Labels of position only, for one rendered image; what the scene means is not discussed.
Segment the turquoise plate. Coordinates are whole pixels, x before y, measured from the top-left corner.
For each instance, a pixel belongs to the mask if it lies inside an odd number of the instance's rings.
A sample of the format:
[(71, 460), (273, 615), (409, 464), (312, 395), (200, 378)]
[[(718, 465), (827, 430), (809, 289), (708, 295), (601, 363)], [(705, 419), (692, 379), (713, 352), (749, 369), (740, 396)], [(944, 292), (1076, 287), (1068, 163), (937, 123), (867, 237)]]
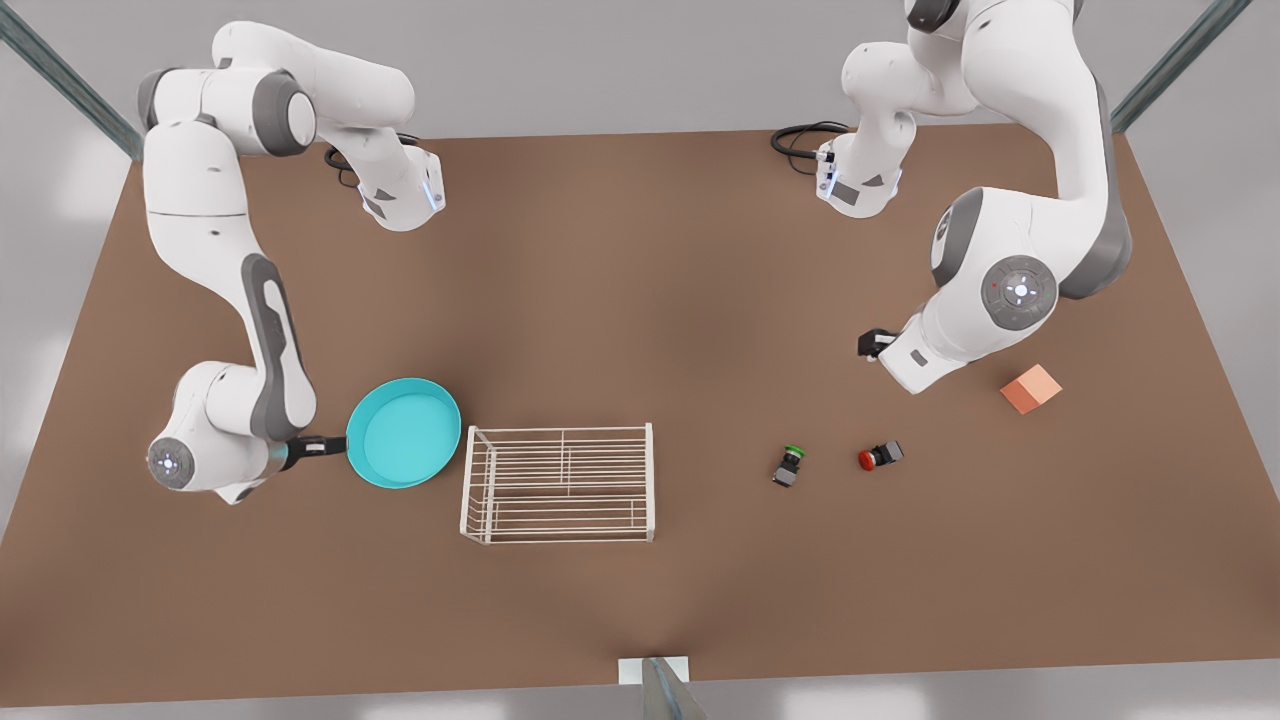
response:
[(448, 389), (424, 378), (399, 378), (356, 404), (346, 427), (346, 455), (369, 484), (407, 489), (451, 462), (462, 429), (460, 406)]

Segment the orange cube block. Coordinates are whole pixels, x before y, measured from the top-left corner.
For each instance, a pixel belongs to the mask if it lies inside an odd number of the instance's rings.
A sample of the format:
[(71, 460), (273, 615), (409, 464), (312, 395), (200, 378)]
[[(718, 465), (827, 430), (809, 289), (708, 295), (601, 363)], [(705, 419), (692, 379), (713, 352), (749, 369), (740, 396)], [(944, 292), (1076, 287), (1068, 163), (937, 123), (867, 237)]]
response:
[(1039, 364), (1030, 366), (1010, 380), (1000, 393), (1020, 414), (1025, 415), (1061, 392), (1061, 384)]

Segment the silver frame post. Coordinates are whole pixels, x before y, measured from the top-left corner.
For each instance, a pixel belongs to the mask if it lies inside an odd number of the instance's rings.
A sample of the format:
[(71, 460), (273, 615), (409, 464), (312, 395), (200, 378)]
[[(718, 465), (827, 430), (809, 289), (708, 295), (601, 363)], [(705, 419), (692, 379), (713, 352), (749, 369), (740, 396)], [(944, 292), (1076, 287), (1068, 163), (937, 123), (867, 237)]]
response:
[(643, 720), (709, 720), (689, 688), (687, 656), (620, 659), (618, 684), (640, 685)]
[(54, 87), (132, 161), (143, 156), (143, 138), (47, 41), (0, 0), (0, 40)]
[(1253, 1), (1212, 0), (1112, 109), (1112, 132), (1126, 133)]

